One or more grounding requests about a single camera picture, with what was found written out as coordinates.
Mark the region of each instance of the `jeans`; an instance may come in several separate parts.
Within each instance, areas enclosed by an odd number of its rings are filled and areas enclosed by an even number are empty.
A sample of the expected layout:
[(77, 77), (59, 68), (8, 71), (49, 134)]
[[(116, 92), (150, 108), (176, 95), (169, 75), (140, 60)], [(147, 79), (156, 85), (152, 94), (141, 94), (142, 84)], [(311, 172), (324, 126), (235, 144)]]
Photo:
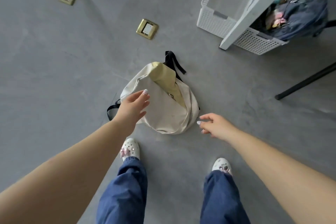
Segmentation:
[[(103, 193), (97, 224), (143, 224), (147, 200), (147, 174), (136, 157), (128, 157)], [(212, 171), (204, 182), (201, 224), (250, 224), (231, 175)]]

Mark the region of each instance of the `white backpack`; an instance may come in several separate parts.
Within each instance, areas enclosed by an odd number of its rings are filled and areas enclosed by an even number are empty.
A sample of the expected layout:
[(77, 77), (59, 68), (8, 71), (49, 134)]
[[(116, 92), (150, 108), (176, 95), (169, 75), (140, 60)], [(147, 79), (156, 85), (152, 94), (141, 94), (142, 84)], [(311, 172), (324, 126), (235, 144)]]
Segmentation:
[[(153, 62), (146, 65), (124, 88), (121, 102), (130, 94), (147, 89), (150, 105), (146, 115), (137, 124), (145, 123), (162, 134), (180, 134), (186, 131), (197, 119), (199, 107), (189, 86), (182, 82), (176, 73), (174, 62), (185, 74), (173, 52), (166, 52), (165, 63)], [(118, 101), (107, 109), (119, 108)]]

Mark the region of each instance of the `backpack strap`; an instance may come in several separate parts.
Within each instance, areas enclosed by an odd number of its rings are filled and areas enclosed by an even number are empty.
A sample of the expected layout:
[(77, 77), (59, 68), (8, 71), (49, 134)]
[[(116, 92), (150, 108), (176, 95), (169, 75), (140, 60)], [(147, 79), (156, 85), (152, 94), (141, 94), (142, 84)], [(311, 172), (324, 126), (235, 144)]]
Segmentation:
[[(179, 62), (177, 61), (174, 52), (172, 52), (172, 51), (166, 51), (166, 58), (165, 58), (165, 62), (163, 64), (165, 64), (170, 69), (173, 69), (175, 71), (175, 73), (176, 73), (176, 69), (175, 69), (174, 63), (177, 66), (177, 68), (181, 71), (181, 73), (183, 73), (183, 74), (187, 73), (181, 67), (181, 65), (179, 64)], [(178, 73), (176, 73), (176, 78), (179, 79), (181, 82), (183, 82), (182, 79), (180, 78), (180, 76), (178, 75)]]
[(118, 99), (114, 105), (111, 105), (109, 108), (107, 108), (107, 117), (109, 120), (112, 120), (113, 117), (111, 115), (109, 115), (109, 111), (112, 110), (112, 109), (118, 109), (121, 105), (121, 103), (119, 104), (118, 102), (120, 101), (120, 99)]

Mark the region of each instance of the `person's left arm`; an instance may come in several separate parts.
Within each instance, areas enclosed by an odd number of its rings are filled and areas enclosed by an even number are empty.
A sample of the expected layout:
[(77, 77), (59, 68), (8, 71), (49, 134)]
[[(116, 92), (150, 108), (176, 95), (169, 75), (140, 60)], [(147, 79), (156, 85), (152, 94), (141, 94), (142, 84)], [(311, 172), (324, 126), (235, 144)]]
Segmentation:
[(77, 223), (148, 99), (130, 95), (112, 121), (0, 193), (0, 223)]

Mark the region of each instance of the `person's right leg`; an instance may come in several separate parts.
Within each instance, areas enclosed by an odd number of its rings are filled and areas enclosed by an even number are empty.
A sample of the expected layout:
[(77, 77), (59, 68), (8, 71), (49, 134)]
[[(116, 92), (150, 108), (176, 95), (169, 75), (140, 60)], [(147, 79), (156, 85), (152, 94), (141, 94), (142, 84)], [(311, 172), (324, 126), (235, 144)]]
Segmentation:
[(216, 160), (205, 178), (201, 224), (250, 224), (225, 158)]
[(129, 138), (121, 149), (123, 165), (107, 186), (97, 209), (97, 224), (143, 224), (147, 200), (147, 175), (140, 149)]

